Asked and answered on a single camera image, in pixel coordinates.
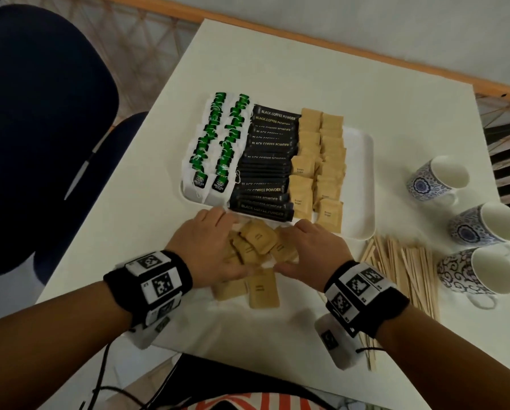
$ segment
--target pile of wooden stirrers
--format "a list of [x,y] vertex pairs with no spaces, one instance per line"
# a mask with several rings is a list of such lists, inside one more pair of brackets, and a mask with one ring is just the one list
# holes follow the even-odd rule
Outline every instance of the pile of wooden stirrers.
[[[377,268],[392,282],[397,289],[407,296],[411,303],[433,319],[439,321],[439,302],[437,288],[439,280],[433,255],[427,248],[419,245],[404,246],[393,237],[382,238],[375,235],[368,241],[361,262],[366,262]],[[365,347],[379,347],[378,342],[360,334],[361,343]],[[376,355],[374,350],[366,352],[369,370],[376,369]]]

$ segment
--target blue floral mug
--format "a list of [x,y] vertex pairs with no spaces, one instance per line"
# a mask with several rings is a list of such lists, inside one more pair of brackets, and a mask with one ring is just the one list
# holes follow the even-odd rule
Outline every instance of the blue floral mug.
[[456,204],[456,191],[469,184],[469,172],[454,157],[440,155],[421,166],[407,182],[407,190],[416,200],[439,200]]
[[510,243],[510,208],[495,202],[472,207],[449,220],[448,232],[464,246]]
[[[443,285],[468,296],[480,309],[494,309],[496,295],[510,294],[510,260],[492,248],[467,249],[445,257],[437,264],[437,275]],[[480,299],[488,297],[492,305]]]

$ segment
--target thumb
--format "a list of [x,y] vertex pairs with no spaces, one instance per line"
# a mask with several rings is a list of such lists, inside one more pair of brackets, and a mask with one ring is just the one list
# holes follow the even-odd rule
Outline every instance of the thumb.
[[287,276],[288,278],[297,279],[298,275],[298,263],[292,263],[292,262],[279,262],[274,265],[274,271],[281,273],[284,276]]
[[221,271],[224,280],[237,280],[246,276],[254,275],[257,271],[256,265],[235,265],[232,263],[223,263]]

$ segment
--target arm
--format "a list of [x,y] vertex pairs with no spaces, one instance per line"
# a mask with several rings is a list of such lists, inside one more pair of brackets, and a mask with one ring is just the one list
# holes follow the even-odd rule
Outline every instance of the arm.
[[[299,263],[274,269],[320,292],[353,260],[342,238],[306,220],[284,234]],[[510,370],[413,306],[384,320],[376,339],[433,409],[510,408]]]
[[[200,211],[166,249],[186,263],[195,288],[238,279],[248,266],[223,263],[237,218],[222,208]],[[106,344],[132,315],[97,282],[0,319],[0,409],[36,409]]]

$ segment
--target person's right hand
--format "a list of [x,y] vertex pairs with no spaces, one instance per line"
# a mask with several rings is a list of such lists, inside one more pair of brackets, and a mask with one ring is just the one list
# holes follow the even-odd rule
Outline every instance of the person's right hand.
[[280,230],[299,253],[299,263],[281,262],[274,270],[289,278],[298,279],[323,292],[336,269],[353,260],[346,242],[317,224],[299,220],[293,227]]

